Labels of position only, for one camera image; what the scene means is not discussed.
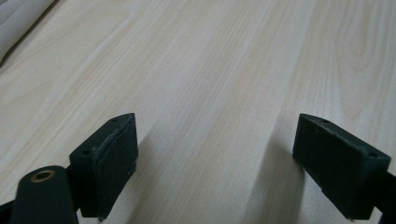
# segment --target black clamp arm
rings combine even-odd
[[[374,207],[380,223],[396,223],[396,177],[390,157],[326,119],[302,114],[293,158],[349,219],[369,219]]]
[[[26,175],[15,201],[0,206],[0,223],[78,223],[107,218],[136,169],[134,114],[109,120],[69,156],[70,166],[47,166]]]

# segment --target black clamp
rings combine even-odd
[[[349,219],[369,219],[374,207],[380,223],[396,223],[396,177],[390,157],[326,119],[301,114],[293,158]]]
[[[78,223],[107,218],[136,169],[134,114],[109,120],[69,156],[70,166],[47,166],[26,175],[15,201],[0,206],[0,223]]]

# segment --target light wood grain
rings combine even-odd
[[[291,158],[297,119],[396,157],[395,15],[392,0],[60,1],[0,68],[0,203],[135,112],[137,172],[105,223],[349,223]]]

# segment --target wooden table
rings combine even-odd
[[[395,40],[393,0],[59,1],[0,69],[0,203],[135,112],[105,223],[349,223],[291,157],[298,115],[396,157]]]

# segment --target white fabric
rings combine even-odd
[[[54,0],[0,0],[0,62]]]

